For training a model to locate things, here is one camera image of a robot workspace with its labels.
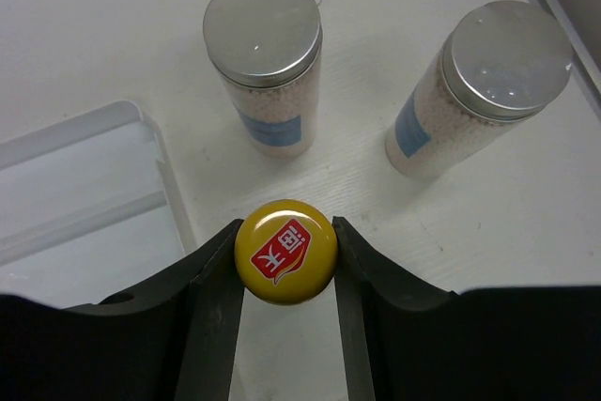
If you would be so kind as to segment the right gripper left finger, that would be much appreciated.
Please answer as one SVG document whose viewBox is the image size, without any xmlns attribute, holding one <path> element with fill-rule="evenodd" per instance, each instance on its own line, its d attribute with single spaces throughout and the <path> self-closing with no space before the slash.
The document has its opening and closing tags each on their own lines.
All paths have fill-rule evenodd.
<svg viewBox="0 0 601 401">
<path fill-rule="evenodd" d="M 97 304 L 1 298 L 5 400 L 225 400 L 244 287 L 240 221 Z"/>
</svg>

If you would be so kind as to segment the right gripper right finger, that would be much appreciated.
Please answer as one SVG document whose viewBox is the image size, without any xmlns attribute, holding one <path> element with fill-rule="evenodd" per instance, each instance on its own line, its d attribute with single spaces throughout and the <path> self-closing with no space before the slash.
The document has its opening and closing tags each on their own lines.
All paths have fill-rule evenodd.
<svg viewBox="0 0 601 401">
<path fill-rule="evenodd" d="M 342 217 L 334 275 L 352 400 L 596 400 L 595 285 L 430 285 L 373 248 Z"/>
</svg>

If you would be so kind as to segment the green bottle yellow cap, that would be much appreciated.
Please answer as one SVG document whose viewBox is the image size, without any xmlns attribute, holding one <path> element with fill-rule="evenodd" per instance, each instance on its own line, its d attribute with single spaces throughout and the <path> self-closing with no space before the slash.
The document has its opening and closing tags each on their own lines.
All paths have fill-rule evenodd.
<svg viewBox="0 0 601 401">
<path fill-rule="evenodd" d="M 260 300 L 294 305 L 330 283 L 338 241 L 331 221 L 299 200 L 269 202 L 241 224 L 234 257 L 240 280 Z"/>
</svg>

